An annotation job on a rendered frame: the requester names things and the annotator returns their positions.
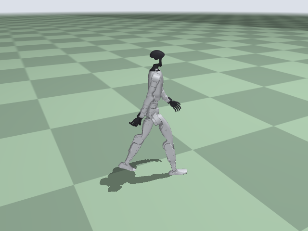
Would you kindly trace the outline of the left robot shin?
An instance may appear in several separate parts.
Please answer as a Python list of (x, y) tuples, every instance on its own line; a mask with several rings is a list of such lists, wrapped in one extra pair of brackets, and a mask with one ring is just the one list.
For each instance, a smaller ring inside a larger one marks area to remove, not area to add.
[(131, 146), (130, 146), (130, 148), (128, 150), (127, 158), (125, 160), (125, 165), (128, 165), (130, 163), (130, 161), (133, 159), (133, 157), (136, 155), (136, 153), (140, 149), (140, 147), (143, 144), (143, 142), (140, 143), (140, 144), (137, 144), (137, 143), (134, 142), (134, 140), (132, 141)]

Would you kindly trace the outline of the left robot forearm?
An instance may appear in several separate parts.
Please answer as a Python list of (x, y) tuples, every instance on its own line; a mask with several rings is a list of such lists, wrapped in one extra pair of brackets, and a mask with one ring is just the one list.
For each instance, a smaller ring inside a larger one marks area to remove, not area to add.
[(165, 94), (165, 91), (163, 90), (161, 93), (162, 100), (166, 101), (167, 103), (170, 102), (170, 99), (168, 96)]

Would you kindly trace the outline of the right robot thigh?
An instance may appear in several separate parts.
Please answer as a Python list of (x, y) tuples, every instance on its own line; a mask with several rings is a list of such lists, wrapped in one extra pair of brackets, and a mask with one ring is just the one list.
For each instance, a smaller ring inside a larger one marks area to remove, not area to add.
[(163, 148), (166, 143), (170, 143), (173, 146), (172, 131), (165, 118), (161, 114), (156, 115), (156, 113), (154, 112), (153, 114), (151, 114), (151, 120), (156, 126), (159, 125), (161, 133), (166, 138), (166, 141), (163, 142)]

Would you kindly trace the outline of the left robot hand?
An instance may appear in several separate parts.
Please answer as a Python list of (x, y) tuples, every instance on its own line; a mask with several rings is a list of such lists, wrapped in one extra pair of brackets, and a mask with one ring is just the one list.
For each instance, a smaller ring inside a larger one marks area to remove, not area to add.
[[(168, 98), (169, 98), (169, 97), (168, 97)], [(180, 107), (180, 105), (178, 105), (178, 104), (180, 104), (180, 103), (179, 103), (179, 102), (176, 102), (176, 101), (173, 101), (171, 98), (169, 98), (169, 99), (170, 99), (170, 102), (168, 102), (168, 104), (170, 104), (171, 107), (174, 108), (175, 112), (176, 112), (176, 109), (177, 109), (177, 108), (178, 108), (179, 111), (180, 111), (181, 107)], [(177, 109), (177, 111), (178, 111), (178, 109)]]

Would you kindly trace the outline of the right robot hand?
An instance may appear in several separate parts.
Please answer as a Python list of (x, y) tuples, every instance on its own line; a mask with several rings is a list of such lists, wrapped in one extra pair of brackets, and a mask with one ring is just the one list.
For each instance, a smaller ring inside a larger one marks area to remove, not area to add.
[(141, 125), (141, 120), (142, 120), (143, 118), (140, 118), (140, 117), (139, 117), (140, 114), (141, 114), (141, 113), (139, 112), (138, 115), (137, 115), (137, 118), (135, 118), (132, 122), (129, 122), (132, 126), (137, 127), (138, 124)]

